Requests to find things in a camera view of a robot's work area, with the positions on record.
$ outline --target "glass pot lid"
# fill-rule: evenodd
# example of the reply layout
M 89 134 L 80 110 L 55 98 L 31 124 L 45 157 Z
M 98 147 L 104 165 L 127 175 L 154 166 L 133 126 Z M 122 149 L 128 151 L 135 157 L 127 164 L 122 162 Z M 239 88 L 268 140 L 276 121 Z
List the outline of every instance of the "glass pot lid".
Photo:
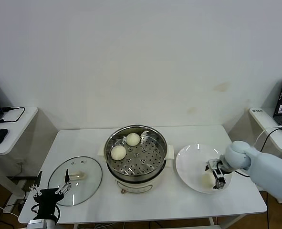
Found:
M 48 188 L 61 187 L 68 169 L 72 184 L 69 192 L 58 202 L 61 206 L 74 206 L 89 199 L 102 181 L 102 168 L 93 158 L 80 156 L 63 162 L 52 173 Z

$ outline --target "white plate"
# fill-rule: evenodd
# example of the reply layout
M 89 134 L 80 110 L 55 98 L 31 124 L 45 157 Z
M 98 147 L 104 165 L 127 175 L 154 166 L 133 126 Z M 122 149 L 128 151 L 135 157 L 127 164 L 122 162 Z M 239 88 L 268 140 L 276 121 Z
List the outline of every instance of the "white plate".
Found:
M 180 150 L 176 157 L 177 172 L 184 183 L 198 192 L 207 194 L 221 192 L 230 184 L 232 174 L 224 175 L 226 184 L 223 189 L 212 189 L 202 184 L 202 176 L 205 174 L 207 161 L 219 158 L 220 154 L 216 149 L 203 144 L 186 146 Z

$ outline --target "floor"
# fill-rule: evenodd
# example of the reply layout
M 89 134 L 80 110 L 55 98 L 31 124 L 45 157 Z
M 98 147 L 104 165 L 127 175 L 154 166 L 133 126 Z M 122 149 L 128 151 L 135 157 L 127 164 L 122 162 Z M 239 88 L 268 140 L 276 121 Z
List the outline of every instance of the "floor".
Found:
M 24 187 L 28 189 L 31 182 L 28 181 Z M 261 192 L 263 199 L 266 200 L 266 192 Z M 0 186 L 0 205 L 5 206 L 10 192 Z M 276 199 L 268 195 L 268 208 L 269 208 L 269 225 L 270 229 L 282 229 L 282 204 L 278 204 Z M 14 207 L 13 213 L 19 215 L 18 205 Z M 225 218 L 217 219 L 218 223 L 225 220 Z M 185 220 L 164 220 L 164 221 L 151 221 L 151 222 L 128 222 L 125 223 L 125 229 L 158 229 L 158 228 L 176 228 L 176 227 L 192 227 L 192 226 L 205 226 L 209 225 L 208 219 L 185 219 Z M 18 222 L 18 219 L 11 214 L 2 213 L 0 216 L 0 229 L 19 229 L 24 228 Z M 64 229 L 73 229 L 73 225 L 63 225 Z M 122 229 L 123 223 L 115 223 L 107 228 Z M 79 229 L 94 228 L 94 224 L 82 224 Z M 266 213 L 248 215 L 243 219 L 232 225 L 229 229 L 267 229 L 267 216 Z

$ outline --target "steamed bun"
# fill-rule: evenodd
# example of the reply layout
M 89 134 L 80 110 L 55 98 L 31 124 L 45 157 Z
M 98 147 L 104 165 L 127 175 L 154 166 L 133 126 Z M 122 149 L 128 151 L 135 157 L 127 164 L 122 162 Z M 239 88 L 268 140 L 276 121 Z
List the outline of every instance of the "steamed bun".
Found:
M 206 172 L 201 177 L 201 183 L 204 188 L 213 188 L 215 186 L 215 177 L 212 172 Z
M 140 136 L 136 133 L 128 134 L 126 137 L 126 142 L 130 146 L 136 146 L 140 142 Z
M 111 150 L 111 157 L 115 161 L 122 160 L 126 156 L 126 149 L 123 146 L 115 146 Z

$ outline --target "white wall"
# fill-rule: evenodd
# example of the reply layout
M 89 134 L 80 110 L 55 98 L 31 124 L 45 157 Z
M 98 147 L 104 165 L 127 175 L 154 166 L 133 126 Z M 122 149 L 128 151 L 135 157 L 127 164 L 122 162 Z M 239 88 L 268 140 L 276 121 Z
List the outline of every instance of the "white wall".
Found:
M 0 97 L 57 129 L 230 131 L 281 80 L 282 0 L 0 0 Z

